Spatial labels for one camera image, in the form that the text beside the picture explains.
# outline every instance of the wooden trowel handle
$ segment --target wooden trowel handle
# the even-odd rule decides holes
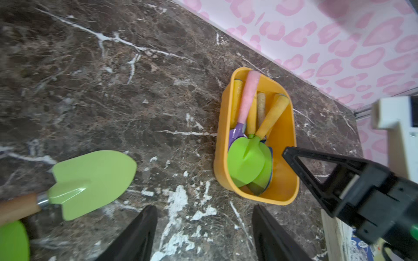
[[[36,193],[0,202],[0,227],[39,212],[37,203]]]

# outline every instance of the purple trowel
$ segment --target purple trowel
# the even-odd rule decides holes
[[[244,90],[242,91],[241,106],[238,114],[237,125],[235,128],[229,131],[229,143],[228,149],[232,143],[241,137],[245,137],[243,132],[244,124],[247,120],[248,112],[254,99],[254,95],[257,92],[258,82],[260,81],[261,74],[257,71],[250,71],[245,81]]]

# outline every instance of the green plastic shovel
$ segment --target green plastic shovel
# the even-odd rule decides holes
[[[265,119],[265,93],[259,92],[257,94],[258,127],[261,126],[261,124],[264,122],[264,119]],[[270,150],[270,154],[272,155],[271,164],[266,161],[260,174],[252,182],[247,184],[247,188],[249,188],[250,191],[253,192],[254,195],[256,196],[260,195],[267,189],[267,187],[269,186],[273,178],[273,149],[271,147],[268,147],[268,149]]]
[[[0,260],[29,260],[29,239],[20,221],[0,227]]]
[[[131,184],[136,162],[129,156],[100,150],[55,164],[56,184],[0,203],[0,226],[61,204],[64,220],[73,220],[117,199]]]
[[[261,173],[263,173],[262,177],[270,177],[272,155],[269,148],[260,141],[273,127],[288,105],[289,99],[286,96],[276,94],[275,102],[255,136],[251,139],[241,137],[231,145],[227,159],[228,171],[237,187],[249,184]]]
[[[254,97],[252,104],[251,104],[250,112],[248,113],[247,133],[248,133],[249,139],[252,139],[255,136],[255,129],[257,125],[256,122],[257,122],[257,116],[258,116],[257,109],[258,109],[259,94],[260,93],[258,93]],[[266,159],[264,166],[261,169],[260,174],[252,182],[247,184],[247,188],[249,188],[255,195],[261,194],[264,191],[264,189],[268,186],[268,183],[270,182],[270,179],[272,176],[272,169],[273,169],[273,152],[272,152],[273,150],[267,146],[260,146],[260,149],[263,152],[264,158]]]

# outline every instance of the white plastic part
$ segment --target white plastic part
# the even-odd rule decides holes
[[[418,128],[411,114],[409,96],[383,98],[372,105],[372,127],[387,130],[390,170],[418,183]]]

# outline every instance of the yellow handle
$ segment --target yellow handle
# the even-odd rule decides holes
[[[286,107],[289,105],[289,99],[282,95],[276,94],[274,96],[275,102],[273,103],[270,111],[268,111],[263,123],[255,134],[260,139],[263,139],[267,132],[273,127],[276,121],[280,118]]]
[[[233,129],[237,125],[238,121],[238,111],[241,105],[241,96],[242,96],[242,81],[234,80],[234,91],[232,92],[232,111],[231,111],[231,126]]]
[[[277,99],[280,97],[280,95],[275,95],[274,97],[273,97],[273,103],[272,104],[275,104],[276,103],[276,101],[277,101]],[[267,134],[265,135],[265,137],[268,139],[268,137],[270,136],[270,133],[271,133],[271,131],[273,130],[273,126],[270,128],[270,130],[268,130],[268,132],[267,132]]]
[[[247,134],[254,134],[257,125],[257,95],[254,95],[247,117]]]

